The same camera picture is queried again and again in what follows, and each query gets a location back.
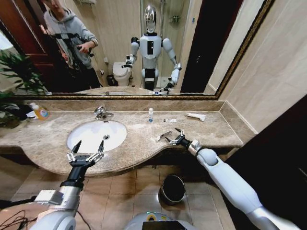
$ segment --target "sticker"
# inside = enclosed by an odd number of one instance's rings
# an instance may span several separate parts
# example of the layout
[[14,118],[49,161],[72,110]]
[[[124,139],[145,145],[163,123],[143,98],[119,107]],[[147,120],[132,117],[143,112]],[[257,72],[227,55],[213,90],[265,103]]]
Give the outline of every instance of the sticker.
[[157,221],[155,214],[151,213],[147,216],[146,221]]
[[44,109],[42,109],[42,110],[40,111],[40,114],[41,114],[43,117],[47,117],[47,116],[48,116],[48,112],[47,112],[46,110],[44,110]]

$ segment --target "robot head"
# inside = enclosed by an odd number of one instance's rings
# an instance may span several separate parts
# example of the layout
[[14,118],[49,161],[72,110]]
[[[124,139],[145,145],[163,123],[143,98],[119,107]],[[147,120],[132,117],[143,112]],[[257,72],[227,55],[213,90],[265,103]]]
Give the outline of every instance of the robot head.
[[147,32],[152,34],[155,30],[155,24],[157,22],[157,14],[155,7],[148,5],[145,9],[144,19],[146,22]]

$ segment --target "toilet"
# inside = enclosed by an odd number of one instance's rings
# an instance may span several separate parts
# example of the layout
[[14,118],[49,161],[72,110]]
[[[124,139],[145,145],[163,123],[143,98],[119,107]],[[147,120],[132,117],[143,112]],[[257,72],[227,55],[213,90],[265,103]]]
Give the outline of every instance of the toilet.
[[118,86],[128,86],[129,84],[131,69],[127,67],[122,68],[121,66],[124,64],[125,62],[114,62],[113,65],[113,74],[115,80],[118,82]]

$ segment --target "marble countertop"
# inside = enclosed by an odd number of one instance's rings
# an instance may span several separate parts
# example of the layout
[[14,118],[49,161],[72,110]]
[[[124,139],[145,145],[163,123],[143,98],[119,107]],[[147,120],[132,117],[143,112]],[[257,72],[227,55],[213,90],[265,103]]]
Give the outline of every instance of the marble countertop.
[[119,92],[118,94],[121,95],[121,92],[125,92],[126,94],[145,94],[145,95],[151,95],[152,91],[147,90],[147,89],[142,89],[142,88],[137,88],[137,87],[131,87],[131,86],[107,86],[107,87],[100,87],[96,89],[90,89],[90,90],[84,90],[80,91],[78,93],[88,93],[88,94],[104,94],[106,92],[109,93],[116,93]]
[[[112,175],[127,171],[150,159],[161,150],[171,148],[165,139],[155,139],[172,130],[170,138],[178,133],[175,127],[184,129],[187,139],[197,139],[206,147],[241,147],[240,138],[219,112],[206,114],[205,122],[186,117],[184,111],[154,112],[154,121],[148,122],[147,111],[115,111],[114,117],[104,120],[118,121],[125,125],[127,137],[117,148],[105,152],[96,165],[87,170],[87,175]],[[177,123],[165,123],[166,118],[176,118]],[[0,146],[19,146],[27,157],[38,166],[59,174],[68,174],[71,166],[66,153],[66,140],[77,126],[94,121],[92,112],[51,112],[45,120],[31,120],[23,128],[8,132],[0,137]]]

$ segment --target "white bottle cap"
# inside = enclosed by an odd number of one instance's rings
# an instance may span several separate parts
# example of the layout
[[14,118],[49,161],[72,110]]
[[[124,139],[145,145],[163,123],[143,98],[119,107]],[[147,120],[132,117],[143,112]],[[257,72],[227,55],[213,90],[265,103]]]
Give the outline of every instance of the white bottle cap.
[[31,106],[31,108],[32,108],[33,110],[39,109],[39,106],[38,106],[36,103],[34,103],[34,102],[30,103],[30,106]]

